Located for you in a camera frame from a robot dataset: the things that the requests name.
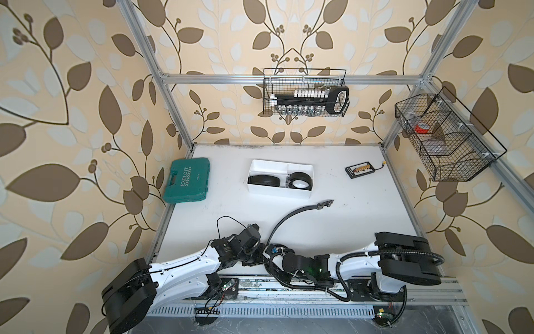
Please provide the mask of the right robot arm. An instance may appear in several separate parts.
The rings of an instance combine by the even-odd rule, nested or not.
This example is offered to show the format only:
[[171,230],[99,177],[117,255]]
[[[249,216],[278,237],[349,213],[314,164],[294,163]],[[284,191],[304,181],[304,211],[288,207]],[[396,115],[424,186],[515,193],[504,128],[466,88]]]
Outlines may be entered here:
[[438,267],[444,263],[427,239],[393,232],[377,232],[374,243],[344,254],[305,257],[281,244],[268,253],[266,266],[284,286],[295,289],[291,282],[299,279],[325,292],[337,283],[349,292],[348,280],[357,277],[369,277],[371,291],[385,294],[396,294],[405,284],[440,285]]

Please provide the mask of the aluminium frame post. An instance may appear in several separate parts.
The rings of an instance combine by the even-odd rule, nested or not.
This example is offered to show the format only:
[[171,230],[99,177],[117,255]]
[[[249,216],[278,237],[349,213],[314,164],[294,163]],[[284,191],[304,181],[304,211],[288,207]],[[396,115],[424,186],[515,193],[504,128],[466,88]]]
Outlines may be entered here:
[[191,158],[194,151],[193,140],[189,134],[185,121],[180,115],[177,104],[172,96],[172,92],[164,82],[165,75],[157,63],[156,54],[152,50],[149,39],[145,35],[140,20],[135,13],[134,5],[131,1],[118,1],[118,6],[123,18],[125,19],[125,22],[133,34],[137,45],[139,46],[139,51],[142,54],[150,73],[154,77],[155,85],[159,89],[164,102],[168,107],[172,121],[182,137],[183,146],[186,148],[186,158]]

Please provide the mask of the white divided storage box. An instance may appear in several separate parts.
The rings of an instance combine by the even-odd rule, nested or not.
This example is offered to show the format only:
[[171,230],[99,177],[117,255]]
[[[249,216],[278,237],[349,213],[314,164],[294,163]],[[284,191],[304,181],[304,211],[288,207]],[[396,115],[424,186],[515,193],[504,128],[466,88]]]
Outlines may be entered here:
[[[313,189],[311,191],[303,191],[297,189],[289,189],[286,187],[286,179],[289,174],[294,172],[304,172],[309,174],[313,179]],[[269,187],[269,186],[257,186],[257,185],[248,185],[248,177],[251,175],[274,175],[277,176],[280,180],[280,187]],[[264,196],[274,196],[281,198],[291,198],[291,199],[308,199],[311,197],[312,191],[314,190],[314,167],[309,164],[294,164],[289,162],[281,161],[268,161],[261,159],[254,159],[250,165],[248,176],[246,179],[246,184],[250,193]]]

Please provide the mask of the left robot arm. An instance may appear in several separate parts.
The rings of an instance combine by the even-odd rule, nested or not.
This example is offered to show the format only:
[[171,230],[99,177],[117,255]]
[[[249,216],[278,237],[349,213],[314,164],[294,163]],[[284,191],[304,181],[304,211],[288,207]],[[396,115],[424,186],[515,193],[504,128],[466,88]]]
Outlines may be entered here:
[[175,260],[148,264],[134,260],[102,291],[103,312],[111,333],[126,333],[151,310],[174,301],[196,298],[221,288],[218,272],[237,263],[260,262],[257,224],[238,235],[211,240],[202,251]]

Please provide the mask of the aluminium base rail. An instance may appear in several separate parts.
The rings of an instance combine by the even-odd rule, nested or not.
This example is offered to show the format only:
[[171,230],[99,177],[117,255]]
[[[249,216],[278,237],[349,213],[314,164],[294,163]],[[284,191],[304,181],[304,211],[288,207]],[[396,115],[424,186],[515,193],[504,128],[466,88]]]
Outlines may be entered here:
[[[172,303],[206,301],[210,296],[224,296],[223,301],[235,303],[282,303],[282,304],[333,304],[338,300],[324,291],[290,289],[279,284],[275,278],[265,275],[221,275],[221,288],[204,291],[206,278],[196,278],[176,288],[157,292],[153,308]],[[453,278],[443,278],[440,285],[406,285],[407,302],[415,306],[466,306],[467,297],[460,284]]]

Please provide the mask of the black parallel charging board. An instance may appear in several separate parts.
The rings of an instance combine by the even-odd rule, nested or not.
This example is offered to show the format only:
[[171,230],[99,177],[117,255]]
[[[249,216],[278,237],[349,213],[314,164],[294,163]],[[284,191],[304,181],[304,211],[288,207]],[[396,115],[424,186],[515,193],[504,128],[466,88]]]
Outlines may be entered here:
[[373,174],[376,171],[384,168],[385,165],[386,161],[383,161],[382,166],[380,168],[375,168],[370,162],[366,161],[361,164],[346,167],[345,172],[350,179],[356,179],[361,176]]

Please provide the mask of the green tool case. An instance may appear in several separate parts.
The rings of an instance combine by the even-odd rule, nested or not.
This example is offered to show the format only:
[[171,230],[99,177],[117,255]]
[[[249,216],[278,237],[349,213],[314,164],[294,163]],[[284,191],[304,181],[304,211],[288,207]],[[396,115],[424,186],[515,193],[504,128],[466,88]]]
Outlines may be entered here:
[[178,204],[206,199],[209,172],[210,162],[205,157],[175,160],[165,186],[164,202]]

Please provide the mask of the red item in basket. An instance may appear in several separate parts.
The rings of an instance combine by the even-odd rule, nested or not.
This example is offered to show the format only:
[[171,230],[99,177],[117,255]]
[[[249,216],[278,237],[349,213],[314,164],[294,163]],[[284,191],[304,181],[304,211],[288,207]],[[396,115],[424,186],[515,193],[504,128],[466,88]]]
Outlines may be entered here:
[[431,126],[425,122],[419,122],[416,124],[414,131],[417,134],[429,134],[431,131]]

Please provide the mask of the black socket holder set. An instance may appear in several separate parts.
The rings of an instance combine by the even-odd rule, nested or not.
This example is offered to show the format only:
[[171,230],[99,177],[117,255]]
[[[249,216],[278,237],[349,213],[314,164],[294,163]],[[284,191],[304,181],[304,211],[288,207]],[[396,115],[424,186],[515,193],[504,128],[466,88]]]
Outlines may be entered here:
[[350,105],[347,86],[327,86],[321,90],[295,90],[270,94],[267,107],[282,115],[326,117],[343,116]]

